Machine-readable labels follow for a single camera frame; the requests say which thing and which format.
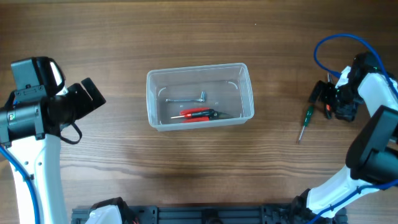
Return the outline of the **orange black needle-nose pliers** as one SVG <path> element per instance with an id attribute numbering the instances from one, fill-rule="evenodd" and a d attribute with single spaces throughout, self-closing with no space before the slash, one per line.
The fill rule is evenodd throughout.
<path id="1" fill-rule="evenodd" d="M 328 80 L 328 83 L 333 83 L 333 79 L 332 79 L 330 73 L 327 73 L 327 80 Z M 324 109 L 325 109 L 326 118 L 332 119 L 331 106 L 329 104 L 325 103 Z"/>

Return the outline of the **silver socket wrench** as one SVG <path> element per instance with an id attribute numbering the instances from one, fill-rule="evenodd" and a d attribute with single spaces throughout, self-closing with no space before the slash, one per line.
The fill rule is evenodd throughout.
<path id="1" fill-rule="evenodd" d="M 188 103 L 188 102 L 194 102 L 194 103 L 204 103 L 206 101 L 206 93 L 203 91 L 201 92 L 201 95 L 198 99 L 166 99 L 166 103 Z"/>

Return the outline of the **clear plastic storage container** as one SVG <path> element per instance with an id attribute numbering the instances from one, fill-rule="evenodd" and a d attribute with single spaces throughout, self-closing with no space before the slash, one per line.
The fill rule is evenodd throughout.
<path id="1" fill-rule="evenodd" d="M 166 99 L 198 99 L 204 103 L 166 103 Z M 146 103 L 149 124 L 158 131 L 210 128 L 243 124 L 254 116 L 254 96 L 244 63 L 202 65 L 151 70 L 147 74 Z M 172 119 L 182 110 L 211 108 L 233 118 L 184 123 Z"/>

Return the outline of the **green handled screwdriver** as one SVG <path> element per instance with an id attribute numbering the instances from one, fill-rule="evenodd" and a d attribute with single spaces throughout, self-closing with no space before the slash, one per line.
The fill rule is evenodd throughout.
<path id="1" fill-rule="evenodd" d="M 298 139 L 297 139 L 297 144 L 299 144 L 301 142 L 303 133 L 304 133 L 305 128 L 308 126 L 308 124 L 309 124 L 309 122 L 310 122 L 310 120 L 312 118 L 313 112 L 314 112 L 314 106 L 310 105 L 308 107 L 306 113 L 305 113 L 305 117 L 304 117 L 304 120 L 303 120 L 303 125 L 302 125 L 300 134 L 299 134 Z"/>

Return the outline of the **black red screwdriver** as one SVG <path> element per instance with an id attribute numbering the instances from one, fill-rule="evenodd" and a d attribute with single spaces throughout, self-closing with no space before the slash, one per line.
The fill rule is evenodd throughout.
<path id="1" fill-rule="evenodd" d="M 193 119 L 193 118 L 212 118 L 217 115 L 217 111 L 214 109 L 210 108 L 195 108 L 195 109 L 189 109 L 189 110 L 183 110 L 180 112 L 178 116 L 173 116 L 172 119 L 177 119 L 177 118 L 187 118 L 187 119 Z"/>

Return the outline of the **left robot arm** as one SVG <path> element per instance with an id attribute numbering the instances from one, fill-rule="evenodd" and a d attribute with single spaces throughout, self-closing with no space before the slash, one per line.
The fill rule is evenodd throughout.
<path id="1" fill-rule="evenodd" d="M 16 89 L 1 108 L 1 154 L 11 165 L 21 223 L 67 223 L 60 178 L 62 136 L 76 121 L 106 103 L 90 78 L 65 87 L 50 57 L 12 62 Z"/>

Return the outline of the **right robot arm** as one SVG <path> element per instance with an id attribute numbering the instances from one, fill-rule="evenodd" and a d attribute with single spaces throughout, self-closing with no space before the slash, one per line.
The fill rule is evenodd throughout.
<path id="1" fill-rule="evenodd" d="M 397 80 L 382 71 L 375 53 L 357 54 L 337 84 L 319 81 L 309 102 L 321 101 L 325 114 L 353 121 L 361 104 L 371 119 L 351 143 L 345 165 L 324 184 L 307 189 L 289 208 L 290 223 L 336 223 L 348 204 L 397 186 Z"/>

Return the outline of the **red handled snips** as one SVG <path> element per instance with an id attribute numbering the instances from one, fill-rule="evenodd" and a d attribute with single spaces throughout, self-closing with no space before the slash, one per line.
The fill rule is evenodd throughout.
<path id="1" fill-rule="evenodd" d="M 194 123 L 218 119 L 231 119 L 233 116 L 211 108 L 193 108 L 182 110 L 178 116 L 173 117 L 173 119 L 175 118 L 185 118 L 185 121 L 183 121 L 184 123 Z"/>

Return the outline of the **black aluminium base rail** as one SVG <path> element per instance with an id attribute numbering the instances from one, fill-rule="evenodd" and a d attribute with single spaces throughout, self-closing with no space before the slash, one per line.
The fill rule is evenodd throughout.
<path id="1" fill-rule="evenodd" d="M 289 218 L 287 204 L 265 204 L 244 207 L 156 207 L 130 206 L 143 224 L 208 223 L 217 218 L 222 223 L 288 224 L 308 223 L 309 218 Z"/>

